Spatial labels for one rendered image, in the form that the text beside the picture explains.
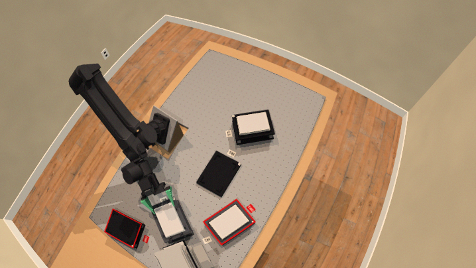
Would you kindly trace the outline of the grey slotted rack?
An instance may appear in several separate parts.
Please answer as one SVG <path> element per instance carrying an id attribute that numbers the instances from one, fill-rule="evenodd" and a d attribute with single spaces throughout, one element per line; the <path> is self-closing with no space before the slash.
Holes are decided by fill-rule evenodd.
<path id="1" fill-rule="evenodd" d="M 198 268 L 214 268 L 202 244 L 187 247 Z M 154 254 L 160 268 L 196 268 L 186 246 L 180 243 Z"/>

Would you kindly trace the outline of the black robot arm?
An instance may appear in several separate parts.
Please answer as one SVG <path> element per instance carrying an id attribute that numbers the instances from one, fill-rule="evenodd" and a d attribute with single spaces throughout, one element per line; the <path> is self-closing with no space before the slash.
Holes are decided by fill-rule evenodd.
<path id="1" fill-rule="evenodd" d="M 152 169 L 143 158 L 148 156 L 147 150 L 149 146 L 155 146 L 155 142 L 166 143 L 170 119 L 155 113 L 149 124 L 140 122 L 106 82 L 100 68 L 99 64 L 77 66 L 69 78 L 69 86 L 86 100 L 130 160 L 121 168 L 125 182 L 132 184 L 139 180 L 142 192 L 150 196 L 160 184 L 155 173 L 149 175 Z"/>

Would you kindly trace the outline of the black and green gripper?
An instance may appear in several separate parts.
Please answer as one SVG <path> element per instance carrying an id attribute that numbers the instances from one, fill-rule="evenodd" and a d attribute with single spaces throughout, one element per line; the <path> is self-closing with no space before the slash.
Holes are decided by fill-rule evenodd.
<path id="1" fill-rule="evenodd" d="M 154 188 L 154 193 L 153 193 L 153 194 L 154 194 L 154 195 L 157 195 L 157 194 L 160 194 L 161 192 L 164 192 L 164 191 L 165 191 L 166 194 L 167 194 L 167 196 L 169 197 L 169 199 L 170 199 L 172 205 L 174 206 L 174 201 L 173 201 L 173 198 L 172 198 L 172 195 L 171 195 L 171 193 L 172 193 L 172 187 L 171 187 L 171 186 L 167 186 L 167 187 L 164 189 L 164 187 L 165 187 L 164 185 L 166 185 L 165 182 L 160 183 L 160 186 Z M 155 211 L 154 211 L 154 209 L 153 209 L 153 207 L 152 207 L 152 205 L 151 205 L 151 203 L 150 203 L 150 200 L 149 200 L 148 196 L 146 196 L 144 192 L 142 192 L 141 195 L 142 195 L 141 203 L 144 204 L 153 214 L 155 214 Z"/>

